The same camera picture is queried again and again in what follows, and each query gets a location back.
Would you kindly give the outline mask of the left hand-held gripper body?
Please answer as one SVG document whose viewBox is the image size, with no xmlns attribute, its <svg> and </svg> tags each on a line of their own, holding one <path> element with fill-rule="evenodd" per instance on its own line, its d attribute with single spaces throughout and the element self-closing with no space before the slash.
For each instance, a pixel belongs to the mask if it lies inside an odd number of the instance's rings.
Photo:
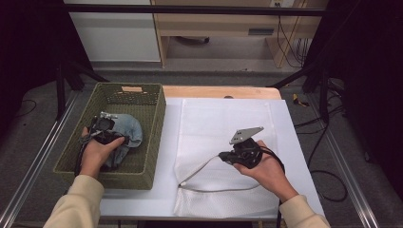
<svg viewBox="0 0 403 228">
<path fill-rule="evenodd" d="M 91 137 L 101 144 L 108 144 L 122 137 L 122 134 L 114 131 L 117 115 L 101 112 L 95 116 L 91 124 Z"/>
</svg>

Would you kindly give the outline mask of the white board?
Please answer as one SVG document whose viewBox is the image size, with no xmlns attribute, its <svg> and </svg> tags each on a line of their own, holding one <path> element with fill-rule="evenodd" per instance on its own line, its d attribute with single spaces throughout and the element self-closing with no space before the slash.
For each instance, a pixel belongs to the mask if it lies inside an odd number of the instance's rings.
<svg viewBox="0 0 403 228">
<path fill-rule="evenodd" d="M 175 175 L 175 161 L 178 151 L 182 102 L 185 99 L 170 98 L 167 101 L 160 149 L 156 164 L 153 186 L 149 190 L 106 189 L 101 202 L 103 217 L 123 217 L 130 219 L 218 219 L 188 218 L 174 214 L 178 192 Z M 272 122 L 277 134 L 277 149 L 273 150 L 285 165 L 285 174 L 300 194 L 306 196 L 315 212 L 323 211 L 317 190 L 293 128 L 286 103 L 283 100 L 263 100 L 270 104 Z M 274 219 L 271 214 L 249 217 L 223 218 L 227 220 Z"/>
</svg>

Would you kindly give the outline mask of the light wooden desk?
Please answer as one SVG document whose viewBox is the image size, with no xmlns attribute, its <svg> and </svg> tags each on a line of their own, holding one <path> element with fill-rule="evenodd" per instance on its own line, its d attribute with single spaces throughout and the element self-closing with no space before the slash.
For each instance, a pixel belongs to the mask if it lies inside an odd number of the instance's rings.
<svg viewBox="0 0 403 228">
<path fill-rule="evenodd" d="M 325 9 L 329 0 L 150 0 L 154 6 L 214 6 Z M 157 34 L 168 37 L 260 36 L 276 67 L 283 67 L 297 39 L 312 39 L 320 19 L 313 16 L 169 14 L 154 15 Z"/>
</svg>

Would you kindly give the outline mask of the black horizontal bar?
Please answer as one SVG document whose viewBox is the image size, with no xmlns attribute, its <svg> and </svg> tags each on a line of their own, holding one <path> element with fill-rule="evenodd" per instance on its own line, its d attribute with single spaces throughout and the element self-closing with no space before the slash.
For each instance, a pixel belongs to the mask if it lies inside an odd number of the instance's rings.
<svg viewBox="0 0 403 228">
<path fill-rule="evenodd" d="M 92 5 L 64 4 L 68 12 L 105 13 L 172 13 L 172 14 L 222 14 L 222 15 L 279 15 L 325 16 L 335 14 L 326 9 L 214 7 L 214 6 L 147 6 L 147 5 Z"/>
</svg>

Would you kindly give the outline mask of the person's left hand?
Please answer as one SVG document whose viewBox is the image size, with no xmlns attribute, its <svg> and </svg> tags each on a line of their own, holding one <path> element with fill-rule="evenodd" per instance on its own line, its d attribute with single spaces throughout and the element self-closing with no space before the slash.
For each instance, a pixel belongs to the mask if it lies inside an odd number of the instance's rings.
<svg viewBox="0 0 403 228">
<path fill-rule="evenodd" d="M 124 137 L 120 137 L 108 144 L 101 144 L 95 140 L 91 140 L 84 150 L 79 174 L 97 179 L 102 165 L 106 162 L 111 152 L 124 141 Z"/>
</svg>

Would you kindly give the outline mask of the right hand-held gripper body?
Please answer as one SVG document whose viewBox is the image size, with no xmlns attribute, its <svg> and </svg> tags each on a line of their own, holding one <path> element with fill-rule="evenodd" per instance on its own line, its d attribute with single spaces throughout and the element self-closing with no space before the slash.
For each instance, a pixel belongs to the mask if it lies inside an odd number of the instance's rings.
<svg viewBox="0 0 403 228">
<path fill-rule="evenodd" d="M 249 169 L 256 167 L 261 160 L 262 153 L 260 146 L 252 137 L 262 130 L 262 126 L 237 130 L 230 141 L 233 150 L 230 152 L 229 161 L 242 164 Z"/>
</svg>

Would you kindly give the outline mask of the light blue denim garment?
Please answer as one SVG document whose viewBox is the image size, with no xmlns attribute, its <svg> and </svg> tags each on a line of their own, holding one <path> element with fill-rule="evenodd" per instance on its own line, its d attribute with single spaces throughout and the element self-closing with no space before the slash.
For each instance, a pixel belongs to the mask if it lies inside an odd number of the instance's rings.
<svg viewBox="0 0 403 228">
<path fill-rule="evenodd" d="M 110 169 L 117 168 L 131 148 L 138 147 L 143 141 L 143 129 L 140 122 L 129 114 L 107 114 L 114 125 L 107 130 L 113 136 L 126 137 L 127 141 L 111 152 L 104 166 Z"/>
</svg>

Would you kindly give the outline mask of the black curtain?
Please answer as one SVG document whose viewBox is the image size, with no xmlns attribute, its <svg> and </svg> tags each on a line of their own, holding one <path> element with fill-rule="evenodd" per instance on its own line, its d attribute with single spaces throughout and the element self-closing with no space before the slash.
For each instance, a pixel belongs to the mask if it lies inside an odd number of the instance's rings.
<svg viewBox="0 0 403 228">
<path fill-rule="evenodd" d="M 64 0 L 0 0 L 0 141 L 25 94 L 55 80 L 59 64 L 91 69 Z"/>
<path fill-rule="evenodd" d="M 343 104 L 367 153 L 403 200 L 403 0 L 329 0 L 306 62 L 344 82 Z"/>
</svg>

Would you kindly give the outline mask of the black metal stand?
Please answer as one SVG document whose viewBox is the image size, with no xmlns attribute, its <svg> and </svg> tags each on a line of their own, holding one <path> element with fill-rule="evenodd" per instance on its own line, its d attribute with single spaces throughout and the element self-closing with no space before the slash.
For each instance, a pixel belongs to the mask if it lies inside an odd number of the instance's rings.
<svg viewBox="0 0 403 228">
<path fill-rule="evenodd" d="M 330 120 L 327 102 L 329 74 L 325 66 L 315 63 L 304 66 L 302 69 L 293 73 L 291 76 L 288 76 L 285 79 L 274 83 L 273 85 L 271 85 L 271 87 L 276 89 L 282 88 L 302 76 L 307 77 L 302 85 L 302 90 L 304 93 L 312 93 L 317 86 L 320 86 L 319 117 L 323 122 L 327 124 Z"/>
<path fill-rule="evenodd" d="M 56 120 L 59 121 L 62 116 L 67 112 L 67 100 L 65 93 L 65 83 L 68 83 L 70 88 L 74 91 L 82 90 L 85 86 L 81 76 L 95 80 L 96 82 L 106 82 L 106 78 L 95 73 L 93 69 L 83 66 L 78 62 L 64 61 L 56 67 L 56 91 L 57 91 L 57 116 Z"/>
</svg>

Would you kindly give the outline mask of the person's right hand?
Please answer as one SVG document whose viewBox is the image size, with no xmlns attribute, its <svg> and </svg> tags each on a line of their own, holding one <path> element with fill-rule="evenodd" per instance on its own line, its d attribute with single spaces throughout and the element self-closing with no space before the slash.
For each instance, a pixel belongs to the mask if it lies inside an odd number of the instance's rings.
<svg viewBox="0 0 403 228">
<path fill-rule="evenodd" d="M 255 179 L 261 186 L 276 195 L 281 202 L 285 202 L 298 195 L 296 189 L 287 180 L 278 160 L 263 154 L 260 163 L 252 168 L 235 163 L 234 167 L 242 174 Z"/>
</svg>

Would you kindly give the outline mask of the white mesh laundry bag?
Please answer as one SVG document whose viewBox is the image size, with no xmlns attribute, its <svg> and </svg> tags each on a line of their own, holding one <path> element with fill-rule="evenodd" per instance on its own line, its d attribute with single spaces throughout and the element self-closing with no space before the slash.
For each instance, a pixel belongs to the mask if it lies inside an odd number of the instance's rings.
<svg viewBox="0 0 403 228">
<path fill-rule="evenodd" d="M 278 198 L 219 158 L 240 129 L 260 129 L 253 139 L 277 149 L 270 104 L 263 100 L 185 99 L 182 102 L 175 175 L 174 214 L 227 219 L 271 214 Z"/>
</svg>

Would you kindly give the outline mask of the white cabinet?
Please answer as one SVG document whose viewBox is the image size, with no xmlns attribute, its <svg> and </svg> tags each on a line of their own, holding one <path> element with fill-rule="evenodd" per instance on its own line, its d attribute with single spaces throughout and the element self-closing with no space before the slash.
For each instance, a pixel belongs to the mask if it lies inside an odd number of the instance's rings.
<svg viewBox="0 0 403 228">
<path fill-rule="evenodd" d="M 160 62 L 151 13 L 71 12 L 91 62 Z"/>
</svg>

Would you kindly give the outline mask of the green woven basket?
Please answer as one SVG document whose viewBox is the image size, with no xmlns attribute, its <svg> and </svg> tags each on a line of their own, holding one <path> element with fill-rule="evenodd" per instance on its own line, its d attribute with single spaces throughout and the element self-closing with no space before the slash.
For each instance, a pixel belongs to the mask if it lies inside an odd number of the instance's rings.
<svg viewBox="0 0 403 228">
<path fill-rule="evenodd" d="M 73 182 L 76 161 L 81 149 L 79 138 L 82 129 L 90 125 L 93 117 L 103 111 L 111 114 L 129 114 L 140 122 L 143 141 L 138 147 L 128 151 L 116 169 L 101 172 L 99 181 L 104 187 L 112 189 L 151 189 L 163 130 L 165 106 L 163 88 L 159 84 L 97 84 L 53 172 L 66 182 Z"/>
</svg>

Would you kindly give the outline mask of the yellow and black tool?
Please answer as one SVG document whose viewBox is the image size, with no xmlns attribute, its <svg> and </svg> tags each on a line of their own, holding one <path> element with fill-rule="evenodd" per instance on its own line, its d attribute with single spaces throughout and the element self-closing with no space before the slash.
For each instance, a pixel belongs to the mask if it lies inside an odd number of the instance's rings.
<svg viewBox="0 0 403 228">
<path fill-rule="evenodd" d="M 307 102 L 302 102 L 299 98 L 297 94 L 293 94 L 293 104 L 294 105 L 301 105 L 301 106 L 310 106 L 309 103 Z"/>
</svg>

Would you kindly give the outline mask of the aluminium floor rail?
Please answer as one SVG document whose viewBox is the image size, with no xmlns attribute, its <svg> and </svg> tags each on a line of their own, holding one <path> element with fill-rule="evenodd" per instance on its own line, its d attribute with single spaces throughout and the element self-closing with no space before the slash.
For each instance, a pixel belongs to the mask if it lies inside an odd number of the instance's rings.
<svg viewBox="0 0 403 228">
<path fill-rule="evenodd" d="M 314 110 L 316 116 L 319 118 L 320 125 L 326 128 L 326 130 L 324 131 L 324 137 L 330 150 L 330 154 L 333 157 L 337 171 L 339 172 L 339 175 L 347 188 L 349 197 L 355 207 L 361 223 L 363 224 L 363 227 L 378 228 L 379 224 L 374 216 L 374 212 L 367 199 L 365 198 L 364 193 L 362 192 L 362 189 L 359 186 L 359 183 L 355 178 L 352 169 L 344 158 L 341 149 L 336 142 L 336 138 L 332 133 L 331 127 L 328 123 L 325 123 L 321 120 L 321 114 L 319 113 L 319 99 L 312 94 L 308 94 L 307 100 Z"/>
<path fill-rule="evenodd" d="M 41 148 L 37 152 L 31 166 L 29 167 L 29 170 L 13 194 L 5 211 L 0 216 L 0 228 L 10 228 L 14 223 L 18 213 L 20 212 L 29 195 L 29 192 L 32 189 L 33 184 L 36 182 L 44 164 L 46 163 L 53 146 L 58 140 L 59 135 L 63 130 L 79 95 L 79 91 L 70 92 L 67 99 L 67 104 L 65 105 L 65 110 L 53 124 L 46 139 L 42 143 Z"/>
</svg>

